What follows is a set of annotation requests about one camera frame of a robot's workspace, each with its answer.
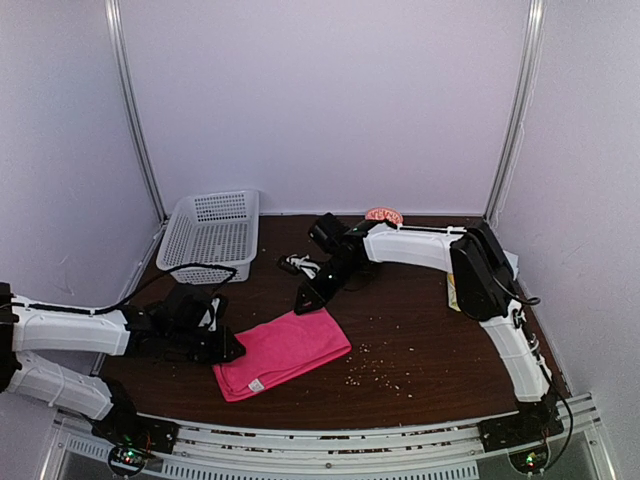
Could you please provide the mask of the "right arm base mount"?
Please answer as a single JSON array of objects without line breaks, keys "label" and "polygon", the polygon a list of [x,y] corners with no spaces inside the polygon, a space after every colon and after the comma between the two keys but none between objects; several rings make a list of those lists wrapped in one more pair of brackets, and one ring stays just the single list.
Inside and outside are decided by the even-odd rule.
[{"label": "right arm base mount", "polygon": [[531,443],[540,444],[546,438],[564,432],[564,425],[560,419],[552,419],[546,424],[541,424],[521,414],[489,418],[480,421],[477,427],[485,452]]}]

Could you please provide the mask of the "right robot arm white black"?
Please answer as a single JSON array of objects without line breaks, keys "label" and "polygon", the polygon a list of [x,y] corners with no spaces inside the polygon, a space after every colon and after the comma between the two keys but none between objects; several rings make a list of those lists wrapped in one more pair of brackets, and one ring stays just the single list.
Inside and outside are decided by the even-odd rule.
[{"label": "right robot arm white black", "polygon": [[329,259],[299,286],[296,314],[326,307],[351,276],[369,264],[397,263],[444,272],[458,309],[486,332],[514,389],[516,413],[482,422],[484,439],[505,445],[562,433],[560,394],[526,320],[526,307],[538,301],[517,294],[515,269],[485,221],[466,227],[406,226],[372,211],[348,226],[326,213],[308,235]]}]

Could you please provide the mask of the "pink microfibre towel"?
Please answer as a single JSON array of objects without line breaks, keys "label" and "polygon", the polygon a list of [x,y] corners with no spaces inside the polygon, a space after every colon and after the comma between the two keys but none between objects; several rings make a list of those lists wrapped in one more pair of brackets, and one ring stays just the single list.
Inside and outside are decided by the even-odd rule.
[{"label": "pink microfibre towel", "polygon": [[352,350],[352,345],[324,309],[286,313],[237,335],[246,353],[215,365],[222,397],[239,402],[319,368]]}]

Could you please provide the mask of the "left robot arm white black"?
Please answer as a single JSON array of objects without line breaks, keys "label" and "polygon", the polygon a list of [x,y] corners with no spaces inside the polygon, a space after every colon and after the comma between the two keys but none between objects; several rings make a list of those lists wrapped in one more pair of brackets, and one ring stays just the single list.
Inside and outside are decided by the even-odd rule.
[{"label": "left robot arm white black", "polygon": [[197,364],[230,363],[244,345],[222,324],[228,301],[190,284],[145,307],[128,302],[81,308],[37,303],[1,285],[1,389],[30,396],[87,418],[112,442],[133,444],[149,433],[117,382],[80,374],[39,351],[164,357],[175,350]]}]

